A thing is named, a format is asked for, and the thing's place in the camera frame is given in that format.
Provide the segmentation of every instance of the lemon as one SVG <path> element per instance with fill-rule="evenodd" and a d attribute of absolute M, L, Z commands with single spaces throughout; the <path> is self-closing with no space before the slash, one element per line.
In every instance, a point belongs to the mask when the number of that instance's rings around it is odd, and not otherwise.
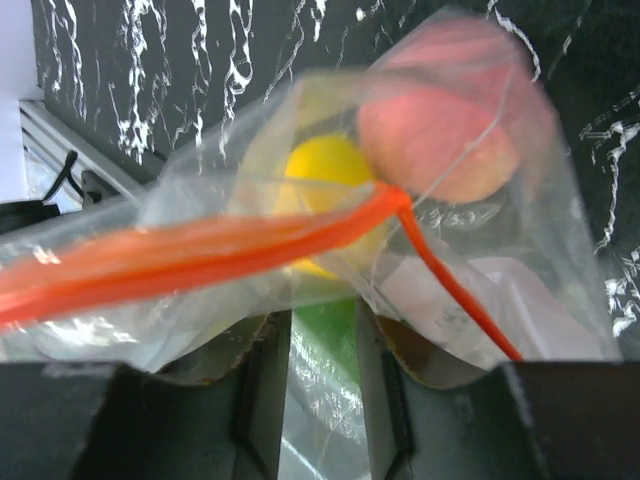
<path fill-rule="evenodd" d="M 341 135 L 318 136 L 298 145 L 289 156 L 285 168 L 286 179 L 302 179 L 328 184 L 358 186 L 371 182 L 373 173 L 356 145 Z M 329 188 L 305 187 L 285 184 L 278 195 L 275 214 L 322 213 L 341 206 L 344 198 Z M 380 229 L 365 235 L 343 250 L 345 260 L 356 267 L 366 265 L 383 241 Z M 335 279 L 331 272 L 311 260 L 294 263 L 291 268 L 299 272 Z"/>

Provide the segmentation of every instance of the toy fruit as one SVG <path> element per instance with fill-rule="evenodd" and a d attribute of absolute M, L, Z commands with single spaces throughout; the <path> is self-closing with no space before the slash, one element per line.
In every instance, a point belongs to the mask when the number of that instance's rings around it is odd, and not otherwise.
<path fill-rule="evenodd" d="M 337 194 L 332 185 L 358 186 L 373 180 L 367 162 L 348 138 L 331 134 L 313 137 L 298 145 L 289 156 L 285 168 L 286 179 L 301 179 L 324 182 L 326 189 L 285 183 L 279 193 L 274 213 L 320 213 L 344 207 L 345 199 Z M 343 250 L 344 259 L 354 265 L 364 266 L 375 255 L 383 241 L 380 229 L 362 237 L 358 242 Z M 335 275 L 319 267 L 311 260 L 302 260 L 292 268 L 326 278 Z"/>
<path fill-rule="evenodd" d="M 414 78 L 431 75 L 428 83 L 405 83 L 406 93 L 379 100 L 374 91 L 358 112 L 377 176 L 451 203 L 495 193 L 531 153 L 518 137 L 542 137 L 548 115 L 523 65 L 513 39 L 480 18 L 450 18 L 407 37 L 373 69 L 411 68 Z"/>

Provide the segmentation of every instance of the transparent bag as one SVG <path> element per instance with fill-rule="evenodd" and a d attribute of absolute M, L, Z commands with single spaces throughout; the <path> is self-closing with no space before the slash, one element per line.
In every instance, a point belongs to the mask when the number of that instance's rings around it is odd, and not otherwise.
<path fill-rule="evenodd" d="M 523 65 L 502 30 L 445 12 L 368 71 L 303 76 L 137 198 L 6 237 L 7 342 L 155 371 L 246 316 L 357 294 L 482 368 L 618 358 Z"/>

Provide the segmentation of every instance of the marble countertop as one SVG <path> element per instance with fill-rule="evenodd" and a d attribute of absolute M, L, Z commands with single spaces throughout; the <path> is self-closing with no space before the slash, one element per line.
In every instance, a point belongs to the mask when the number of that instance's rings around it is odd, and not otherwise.
<path fill-rule="evenodd" d="M 311 66 L 368 65 L 443 5 L 518 35 L 560 112 L 614 331 L 640 358 L 640 11 L 623 0 L 33 0 L 49 110 L 132 174 Z"/>

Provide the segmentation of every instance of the green object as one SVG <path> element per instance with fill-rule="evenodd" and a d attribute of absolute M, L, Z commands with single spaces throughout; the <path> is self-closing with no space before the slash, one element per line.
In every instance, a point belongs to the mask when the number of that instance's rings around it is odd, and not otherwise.
<path fill-rule="evenodd" d="M 355 344 L 355 299 L 296 308 L 294 324 L 304 335 L 306 349 L 338 382 L 360 384 Z"/>

